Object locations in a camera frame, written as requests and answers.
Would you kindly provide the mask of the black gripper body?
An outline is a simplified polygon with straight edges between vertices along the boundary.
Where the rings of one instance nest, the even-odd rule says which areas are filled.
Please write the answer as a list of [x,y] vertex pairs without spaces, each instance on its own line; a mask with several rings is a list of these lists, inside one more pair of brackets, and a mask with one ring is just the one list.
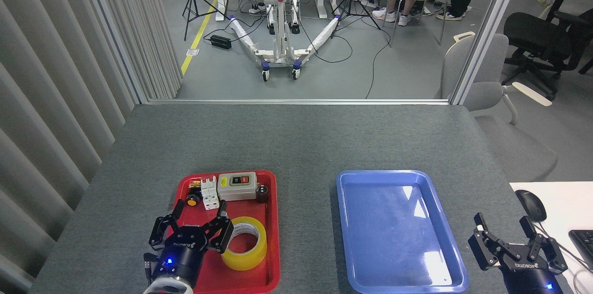
[[196,283],[207,251],[208,239],[203,227],[184,225],[182,235],[172,234],[155,265],[155,279],[179,277],[186,283]]
[[530,261],[531,248],[526,245],[512,245],[511,250],[517,252],[521,259],[516,261],[508,254],[500,258],[500,271],[509,294],[563,293],[544,257],[535,254],[535,260]]

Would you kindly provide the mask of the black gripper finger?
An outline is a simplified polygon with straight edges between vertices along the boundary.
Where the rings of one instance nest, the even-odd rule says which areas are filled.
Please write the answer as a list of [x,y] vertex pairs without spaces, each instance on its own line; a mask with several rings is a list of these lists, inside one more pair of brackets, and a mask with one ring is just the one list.
[[206,249],[215,250],[219,254],[226,251],[233,234],[233,222],[226,212],[227,206],[220,206],[215,218],[202,226],[206,238]]
[[177,220],[179,220],[182,215],[185,205],[186,202],[183,199],[178,199],[171,213],[156,218],[149,239],[150,247],[153,250],[161,250],[164,248],[165,234],[167,233],[168,228],[172,229],[174,235],[182,237],[182,231],[178,226]]
[[502,261],[502,256],[515,259],[515,250],[510,244],[489,231],[482,213],[477,213],[473,220],[476,229],[468,239],[468,244],[480,269],[487,270],[494,267],[496,263]]
[[547,258],[546,269],[555,275],[559,275],[568,269],[561,249],[554,238],[545,237],[537,233],[535,226],[528,216],[521,217],[519,223],[528,238],[528,252],[526,254],[528,262],[532,264],[536,263],[536,258],[538,258],[540,250],[543,250]]

